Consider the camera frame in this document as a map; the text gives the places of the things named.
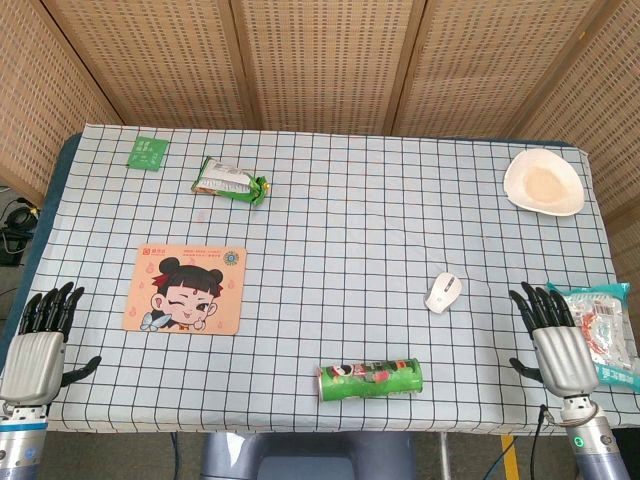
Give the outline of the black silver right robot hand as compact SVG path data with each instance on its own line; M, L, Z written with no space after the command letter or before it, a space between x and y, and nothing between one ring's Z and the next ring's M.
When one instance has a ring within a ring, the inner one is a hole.
M521 287L522 294L514 290L508 294L520 312L538 365L527 367L517 358L511 358L510 365L520 376L543 384L559 398L590 395L599 379L564 297L556 290L532 287L527 282Z

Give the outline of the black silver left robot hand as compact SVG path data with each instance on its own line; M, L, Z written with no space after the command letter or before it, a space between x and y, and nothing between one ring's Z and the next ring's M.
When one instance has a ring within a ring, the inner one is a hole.
M68 282L27 302L6 357L1 382L1 399L6 404L48 405L62 388L97 370L101 356L76 370L64 370L67 342L83 294L82 287Z

